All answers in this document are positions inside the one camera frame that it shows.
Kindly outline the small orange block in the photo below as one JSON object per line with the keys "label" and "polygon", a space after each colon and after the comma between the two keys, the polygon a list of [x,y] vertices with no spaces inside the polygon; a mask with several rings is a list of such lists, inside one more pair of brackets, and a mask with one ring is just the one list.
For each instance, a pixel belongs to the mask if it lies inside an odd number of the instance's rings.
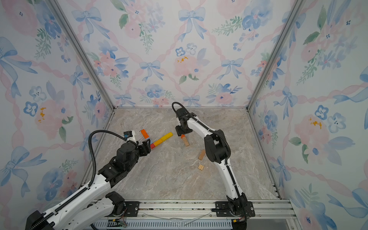
{"label": "small orange block", "polygon": [[146,130],[142,129],[140,132],[145,140],[150,138]]}

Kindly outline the long natural wood block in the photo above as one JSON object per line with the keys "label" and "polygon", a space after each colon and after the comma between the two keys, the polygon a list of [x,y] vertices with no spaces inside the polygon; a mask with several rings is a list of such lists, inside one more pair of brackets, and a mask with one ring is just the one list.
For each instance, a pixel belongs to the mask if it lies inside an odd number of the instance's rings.
{"label": "long natural wood block", "polygon": [[187,138],[183,138],[183,142],[184,142],[184,144],[185,144],[186,147],[190,146]]}

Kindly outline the long yellow block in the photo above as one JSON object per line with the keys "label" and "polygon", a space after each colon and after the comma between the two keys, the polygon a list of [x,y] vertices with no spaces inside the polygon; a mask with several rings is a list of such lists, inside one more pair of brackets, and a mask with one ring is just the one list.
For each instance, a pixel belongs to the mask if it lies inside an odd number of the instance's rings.
{"label": "long yellow block", "polygon": [[173,133],[170,132],[166,135],[164,135],[162,138],[161,138],[161,141],[165,142],[166,140],[168,140],[169,138],[171,138],[173,136]]}

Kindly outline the short yellow block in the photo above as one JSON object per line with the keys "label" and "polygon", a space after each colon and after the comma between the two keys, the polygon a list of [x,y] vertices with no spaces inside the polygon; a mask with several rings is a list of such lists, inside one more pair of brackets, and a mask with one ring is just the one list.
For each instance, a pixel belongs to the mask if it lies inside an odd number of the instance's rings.
{"label": "short yellow block", "polygon": [[155,145],[155,146],[159,146],[159,145],[161,145],[163,143],[163,141],[162,140],[157,140],[156,142],[154,142],[153,144]]}

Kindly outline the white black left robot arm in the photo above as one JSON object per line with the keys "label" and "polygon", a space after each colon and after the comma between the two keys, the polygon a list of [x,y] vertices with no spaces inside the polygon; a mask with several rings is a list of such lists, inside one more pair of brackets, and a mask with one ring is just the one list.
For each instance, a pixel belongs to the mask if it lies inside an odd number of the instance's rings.
{"label": "white black left robot arm", "polygon": [[41,213],[35,211],[26,221],[27,230],[79,230],[98,219],[121,216],[127,210],[125,199],[111,191],[136,165],[140,157],[151,152],[150,139],[141,144],[127,141],[116,156],[101,168],[89,183],[54,207]]}

